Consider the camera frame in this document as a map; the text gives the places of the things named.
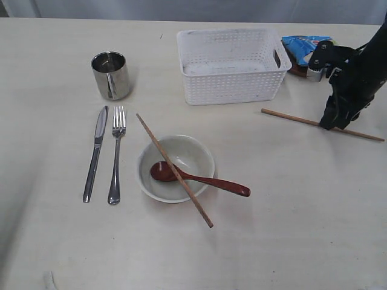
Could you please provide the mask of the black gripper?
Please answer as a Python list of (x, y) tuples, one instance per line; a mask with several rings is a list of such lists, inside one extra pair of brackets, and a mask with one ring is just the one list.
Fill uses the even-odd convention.
[(381, 88), (381, 55), (362, 51), (348, 61), (348, 67), (330, 79), (333, 93), (328, 98), (320, 127), (345, 129)]

